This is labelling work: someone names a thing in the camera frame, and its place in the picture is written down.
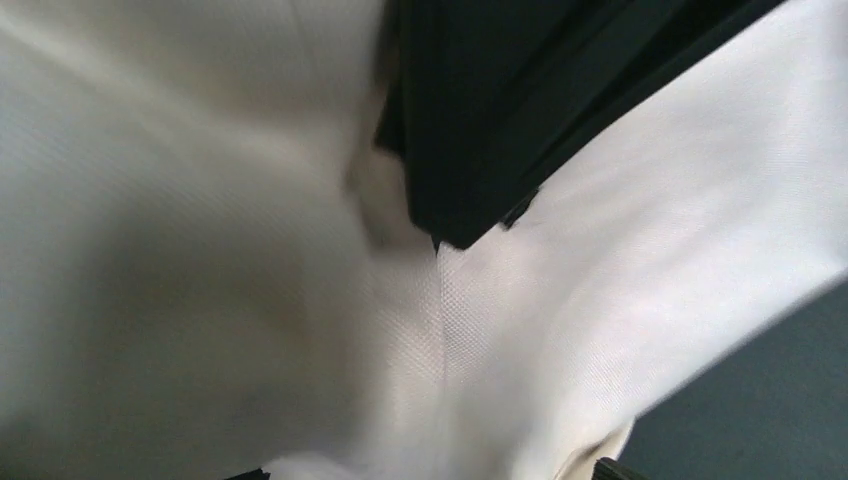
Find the white garment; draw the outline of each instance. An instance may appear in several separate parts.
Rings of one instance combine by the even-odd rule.
[[[845,0],[438,257],[367,148],[382,7],[0,0],[0,476],[585,479],[848,269]]]

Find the beige fabric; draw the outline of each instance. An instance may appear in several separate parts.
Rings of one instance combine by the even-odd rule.
[[[438,257],[367,148],[382,9],[0,0],[0,473],[578,480],[848,269],[845,1]]]

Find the white pants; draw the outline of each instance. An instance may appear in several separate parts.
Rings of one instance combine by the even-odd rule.
[[[0,476],[587,479],[848,269],[848,2],[466,252],[369,149],[381,0],[0,0]]]

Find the gray surface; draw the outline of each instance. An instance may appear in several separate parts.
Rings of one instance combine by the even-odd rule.
[[[651,480],[848,479],[848,284],[636,424],[621,462]]]

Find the dark gray floor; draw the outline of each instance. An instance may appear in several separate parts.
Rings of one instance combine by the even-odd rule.
[[[636,424],[621,462],[651,480],[848,479],[848,284]]]

